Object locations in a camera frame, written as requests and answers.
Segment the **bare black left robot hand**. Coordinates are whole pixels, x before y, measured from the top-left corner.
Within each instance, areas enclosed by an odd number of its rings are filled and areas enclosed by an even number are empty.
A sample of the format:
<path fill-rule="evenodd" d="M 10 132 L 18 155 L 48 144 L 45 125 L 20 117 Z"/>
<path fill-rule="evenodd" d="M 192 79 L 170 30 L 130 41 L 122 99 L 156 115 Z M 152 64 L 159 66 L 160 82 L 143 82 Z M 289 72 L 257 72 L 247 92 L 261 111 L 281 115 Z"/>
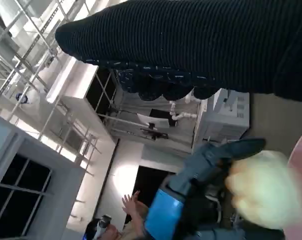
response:
<path fill-rule="evenodd" d="M 223 228 L 224 181 L 233 161 L 261 152 L 263 138 L 206 142 L 186 158 L 184 168 L 164 179 L 148 210 L 150 240 L 244 240 L 242 228 Z"/>

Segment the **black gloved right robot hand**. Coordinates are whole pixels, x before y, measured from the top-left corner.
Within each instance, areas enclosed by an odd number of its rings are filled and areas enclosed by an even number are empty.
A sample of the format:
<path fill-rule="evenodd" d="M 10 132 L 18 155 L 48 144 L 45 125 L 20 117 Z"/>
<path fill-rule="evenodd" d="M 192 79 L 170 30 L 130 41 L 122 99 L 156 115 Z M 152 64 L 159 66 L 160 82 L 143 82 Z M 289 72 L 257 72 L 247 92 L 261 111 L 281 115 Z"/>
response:
<path fill-rule="evenodd" d="M 302 0 L 128 0 L 55 39 L 144 101 L 227 89 L 302 102 Z"/>

